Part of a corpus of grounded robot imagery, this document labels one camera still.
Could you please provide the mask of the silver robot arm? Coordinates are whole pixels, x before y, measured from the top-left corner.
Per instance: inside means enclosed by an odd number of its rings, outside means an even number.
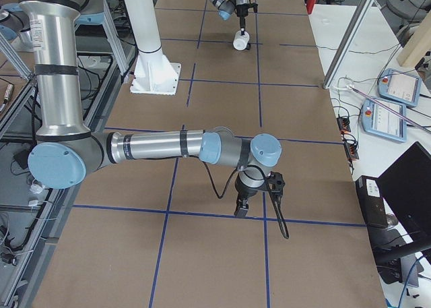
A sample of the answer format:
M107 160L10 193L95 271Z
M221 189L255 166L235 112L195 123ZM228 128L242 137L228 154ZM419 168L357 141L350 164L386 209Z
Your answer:
M79 185L88 175L126 160L196 158L204 165L231 166L237 190L235 216L244 217L248 201L266 192L281 217L284 181L273 171L281 144L262 133L250 140L225 127L154 133L104 131L98 113L110 108L111 98L97 97L96 105L82 106L75 32L78 25L101 25L122 73L129 71L123 46L114 36L106 0L18 0L29 21L35 99L42 124L28 155L32 176L52 189Z
M239 18L240 34L245 35L246 17L248 9L254 5L249 0L210 0L212 5L218 10L219 16L227 20L233 13Z

